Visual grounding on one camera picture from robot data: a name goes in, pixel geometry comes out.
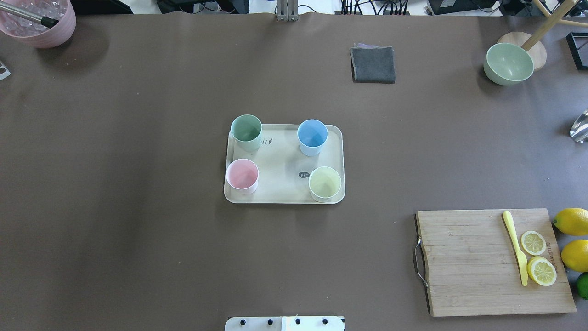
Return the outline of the green lime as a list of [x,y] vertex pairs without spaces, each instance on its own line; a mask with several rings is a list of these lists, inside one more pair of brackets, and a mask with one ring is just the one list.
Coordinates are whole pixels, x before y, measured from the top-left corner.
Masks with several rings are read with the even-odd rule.
[[576,293],[583,299],[588,300],[588,273],[582,273],[576,280]]

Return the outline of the metal bracket at edge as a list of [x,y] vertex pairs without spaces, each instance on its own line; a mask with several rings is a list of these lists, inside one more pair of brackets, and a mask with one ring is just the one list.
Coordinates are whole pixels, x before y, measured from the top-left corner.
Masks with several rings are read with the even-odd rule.
[[8,78],[11,75],[8,67],[3,63],[0,62],[0,81]]

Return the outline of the white control box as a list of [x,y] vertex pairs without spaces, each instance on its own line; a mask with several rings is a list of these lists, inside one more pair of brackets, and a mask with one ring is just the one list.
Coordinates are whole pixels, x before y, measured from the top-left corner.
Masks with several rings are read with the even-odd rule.
[[344,331],[339,316],[249,316],[229,318],[225,331]]

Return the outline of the shiny metal scoop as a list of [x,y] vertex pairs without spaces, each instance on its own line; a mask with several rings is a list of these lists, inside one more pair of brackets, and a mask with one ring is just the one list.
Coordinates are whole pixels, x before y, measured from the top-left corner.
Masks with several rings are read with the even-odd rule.
[[588,109],[575,120],[569,135],[577,143],[588,142]]

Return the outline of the light blue plastic cup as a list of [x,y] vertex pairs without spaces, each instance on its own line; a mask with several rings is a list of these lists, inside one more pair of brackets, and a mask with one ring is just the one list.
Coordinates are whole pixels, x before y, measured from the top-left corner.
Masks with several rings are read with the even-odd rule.
[[328,139],[329,132],[323,122],[316,119],[303,121],[297,130],[300,150],[306,156],[318,155]]

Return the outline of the folded grey cloth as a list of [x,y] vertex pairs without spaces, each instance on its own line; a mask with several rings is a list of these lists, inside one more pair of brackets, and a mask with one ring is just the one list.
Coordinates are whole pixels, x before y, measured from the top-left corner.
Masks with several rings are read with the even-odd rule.
[[350,48],[354,82],[394,84],[395,51],[392,46],[356,44]]

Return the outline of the upper lemon half slice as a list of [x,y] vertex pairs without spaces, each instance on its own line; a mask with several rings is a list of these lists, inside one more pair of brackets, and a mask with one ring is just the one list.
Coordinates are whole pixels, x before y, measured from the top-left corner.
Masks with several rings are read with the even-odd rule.
[[521,235],[520,244],[521,248],[532,256],[540,256],[547,249],[544,237],[533,230],[526,231]]

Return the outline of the pale yellow plastic cup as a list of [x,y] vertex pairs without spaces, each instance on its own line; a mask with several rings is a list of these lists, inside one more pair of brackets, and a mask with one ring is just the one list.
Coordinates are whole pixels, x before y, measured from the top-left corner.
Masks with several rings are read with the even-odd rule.
[[311,172],[308,182],[311,197],[317,202],[331,201],[341,190],[342,178],[332,167],[318,167]]

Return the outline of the black frame object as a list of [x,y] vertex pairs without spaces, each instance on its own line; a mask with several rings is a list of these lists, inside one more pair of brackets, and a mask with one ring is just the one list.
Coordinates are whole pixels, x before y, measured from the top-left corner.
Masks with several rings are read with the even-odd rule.
[[577,70],[588,69],[587,32],[570,32],[565,39]]

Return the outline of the mint green plastic bowl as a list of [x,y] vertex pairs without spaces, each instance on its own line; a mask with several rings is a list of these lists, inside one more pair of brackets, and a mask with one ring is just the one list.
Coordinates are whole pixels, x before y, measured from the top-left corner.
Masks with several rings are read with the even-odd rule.
[[535,64],[530,54],[520,46],[497,43],[487,50],[483,70],[494,83],[512,86],[530,78]]

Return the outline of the pink plastic cup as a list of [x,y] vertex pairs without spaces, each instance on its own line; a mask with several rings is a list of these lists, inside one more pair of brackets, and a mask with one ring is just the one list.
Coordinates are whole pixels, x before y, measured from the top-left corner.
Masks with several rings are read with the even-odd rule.
[[252,160],[237,159],[227,167],[225,178],[237,192],[252,194],[258,188],[259,168]]

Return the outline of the pink ice bowl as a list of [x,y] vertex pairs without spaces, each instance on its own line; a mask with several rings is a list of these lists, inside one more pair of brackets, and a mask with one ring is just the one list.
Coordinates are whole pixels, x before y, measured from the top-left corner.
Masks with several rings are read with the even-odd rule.
[[76,16],[69,0],[6,0],[7,4],[58,20],[52,28],[1,11],[1,31],[14,40],[36,48],[52,48],[73,35]]

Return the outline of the yellow plastic knife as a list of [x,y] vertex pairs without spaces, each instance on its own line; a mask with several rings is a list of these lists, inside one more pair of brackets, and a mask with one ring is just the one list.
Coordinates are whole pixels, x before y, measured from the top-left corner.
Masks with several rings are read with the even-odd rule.
[[527,272],[527,258],[526,258],[525,253],[523,253],[523,250],[521,249],[521,247],[519,245],[519,240],[517,237],[516,227],[515,227],[512,213],[509,212],[508,210],[505,210],[502,213],[502,217],[503,217],[503,222],[504,222],[506,230],[508,232],[510,241],[512,242],[514,254],[516,256],[517,266],[519,268],[519,273],[520,273],[521,285],[527,286],[528,279],[529,279],[529,275]]

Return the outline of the cream plastic tray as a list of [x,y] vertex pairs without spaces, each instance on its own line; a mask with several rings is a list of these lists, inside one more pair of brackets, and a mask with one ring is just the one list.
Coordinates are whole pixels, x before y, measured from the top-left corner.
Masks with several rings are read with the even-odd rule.
[[262,144],[254,152],[237,146],[232,134],[227,139],[226,165],[236,159],[252,160],[259,168],[258,188],[251,194],[242,194],[226,182],[223,192],[226,199],[236,204],[317,204],[311,196],[308,179],[318,167],[334,168],[341,176],[340,191],[326,201],[334,205],[346,194],[344,143],[341,130],[327,125],[328,139],[321,153],[306,156],[297,139],[298,124],[264,124]]

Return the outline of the bamboo cutting board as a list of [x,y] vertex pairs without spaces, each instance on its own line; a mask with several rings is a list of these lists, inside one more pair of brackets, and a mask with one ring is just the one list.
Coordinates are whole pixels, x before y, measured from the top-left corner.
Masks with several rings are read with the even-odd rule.
[[416,227],[422,249],[429,312],[435,318],[505,314],[569,314],[571,286],[546,209],[512,209],[517,237],[535,230],[546,240],[543,257],[556,269],[553,285],[523,286],[503,211],[421,210]]

